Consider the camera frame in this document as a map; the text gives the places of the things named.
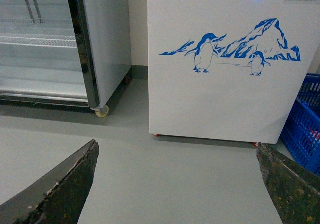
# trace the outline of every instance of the display refrigerator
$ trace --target display refrigerator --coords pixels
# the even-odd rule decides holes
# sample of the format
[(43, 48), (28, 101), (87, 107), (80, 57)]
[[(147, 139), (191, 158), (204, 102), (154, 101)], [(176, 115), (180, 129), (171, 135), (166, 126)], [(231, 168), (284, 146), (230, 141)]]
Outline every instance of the display refrigerator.
[(319, 21), (320, 0), (148, 0), (150, 133), (277, 143)]
[(131, 68), (128, 0), (0, 0), (0, 99), (105, 116)]

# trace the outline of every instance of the penguin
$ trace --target penguin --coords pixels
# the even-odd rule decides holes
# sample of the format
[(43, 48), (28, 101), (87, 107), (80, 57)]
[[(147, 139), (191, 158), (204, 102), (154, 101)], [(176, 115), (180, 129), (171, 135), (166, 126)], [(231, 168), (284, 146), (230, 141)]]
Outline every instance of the penguin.
[(265, 60), (264, 54), (261, 51), (255, 51), (252, 57), (253, 59), (248, 63), (248, 65), (251, 65), (250, 75), (260, 76), (265, 64), (271, 66), (271, 64)]
[(213, 45), (213, 42), (221, 41), (225, 36), (217, 37), (214, 33), (205, 34), (198, 45), (189, 50), (184, 56), (188, 54), (194, 54), (194, 71), (200, 73), (203, 70), (203, 73), (208, 73), (208, 68), (211, 65), (213, 55), (219, 56), (218, 51), (215, 49), (216, 45)]

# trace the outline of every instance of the wire shelf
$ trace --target wire shelf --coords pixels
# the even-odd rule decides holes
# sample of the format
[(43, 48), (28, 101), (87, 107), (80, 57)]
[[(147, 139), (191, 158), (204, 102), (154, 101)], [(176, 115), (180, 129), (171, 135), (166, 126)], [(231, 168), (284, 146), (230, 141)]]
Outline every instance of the wire shelf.
[(0, 44), (77, 48), (75, 36), (0, 33)]
[(55, 19), (5, 19), (0, 18), (0, 23), (12, 23), (12, 24), (32, 24), (32, 23), (44, 23), (44, 24), (72, 24), (72, 20), (55, 20)]

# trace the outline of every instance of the red caster wheel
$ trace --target red caster wheel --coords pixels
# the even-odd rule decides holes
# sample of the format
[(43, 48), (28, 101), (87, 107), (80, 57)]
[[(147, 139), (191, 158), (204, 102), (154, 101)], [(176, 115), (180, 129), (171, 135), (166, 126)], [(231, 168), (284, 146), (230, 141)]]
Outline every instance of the red caster wheel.
[(129, 73), (127, 73), (127, 74), (125, 75), (125, 77), (124, 77), (124, 79), (123, 79), (122, 82), (123, 82), (125, 85), (130, 84), (130, 82), (131, 82), (131, 77), (130, 77), (130, 74), (129, 74)]

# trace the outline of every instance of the blue basket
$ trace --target blue basket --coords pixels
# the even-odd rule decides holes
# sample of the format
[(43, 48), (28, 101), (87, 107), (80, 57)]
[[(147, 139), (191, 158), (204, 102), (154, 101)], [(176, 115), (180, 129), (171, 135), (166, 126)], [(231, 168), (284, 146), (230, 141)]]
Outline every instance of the blue basket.
[(307, 74), (281, 133), (295, 160), (320, 176), (320, 75)]

